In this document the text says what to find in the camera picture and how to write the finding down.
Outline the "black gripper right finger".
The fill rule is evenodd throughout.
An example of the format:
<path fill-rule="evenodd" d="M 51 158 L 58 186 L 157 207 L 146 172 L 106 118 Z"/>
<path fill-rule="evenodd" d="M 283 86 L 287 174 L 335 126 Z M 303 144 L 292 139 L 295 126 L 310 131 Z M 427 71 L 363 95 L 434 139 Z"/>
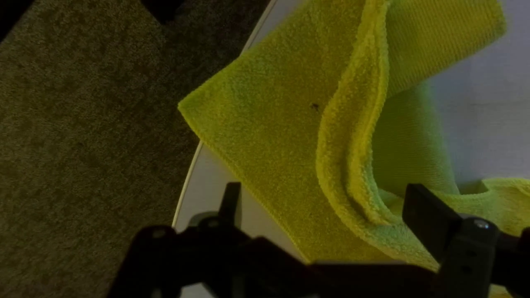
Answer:
<path fill-rule="evenodd" d="M 436 260 L 444 259 L 452 235 L 462 224 L 462 217 L 422 184 L 406 187 L 403 220 Z"/>

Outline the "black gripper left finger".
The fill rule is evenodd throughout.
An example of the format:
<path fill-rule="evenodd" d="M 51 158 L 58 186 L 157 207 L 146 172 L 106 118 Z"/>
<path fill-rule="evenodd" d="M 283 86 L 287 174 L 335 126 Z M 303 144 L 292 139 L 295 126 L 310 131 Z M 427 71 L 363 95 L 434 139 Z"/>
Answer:
<path fill-rule="evenodd" d="M 240 182 L 229 182 L 225 186 L 222 204 L 219 209 L 219 217 L 224 222 L 232 224 L 232 225 L 240 224 L 240 210 L 239 210 L 240 191 L 242 191 Z"/>

